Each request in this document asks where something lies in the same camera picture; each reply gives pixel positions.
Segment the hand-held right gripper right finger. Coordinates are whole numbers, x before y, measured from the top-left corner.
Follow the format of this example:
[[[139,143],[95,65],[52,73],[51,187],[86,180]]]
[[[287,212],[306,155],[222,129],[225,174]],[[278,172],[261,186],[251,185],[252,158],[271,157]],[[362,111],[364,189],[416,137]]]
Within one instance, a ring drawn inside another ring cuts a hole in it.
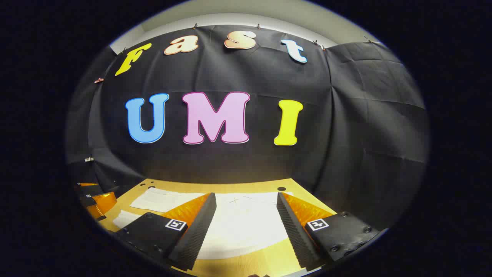
[[[276,208],[299,265],[331,268],[375,242],[381,232],[349,212],[332,213],[287,193]]]

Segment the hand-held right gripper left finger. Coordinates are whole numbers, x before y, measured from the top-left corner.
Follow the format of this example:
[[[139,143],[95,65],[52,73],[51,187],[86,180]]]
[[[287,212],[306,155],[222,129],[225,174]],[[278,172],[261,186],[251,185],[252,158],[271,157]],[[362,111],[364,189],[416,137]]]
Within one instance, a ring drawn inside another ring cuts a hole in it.
[[[147,212],[118,230],[115,237],[155,263],[191,270],[216,207],[215,193],[207,193],[162,215]]]

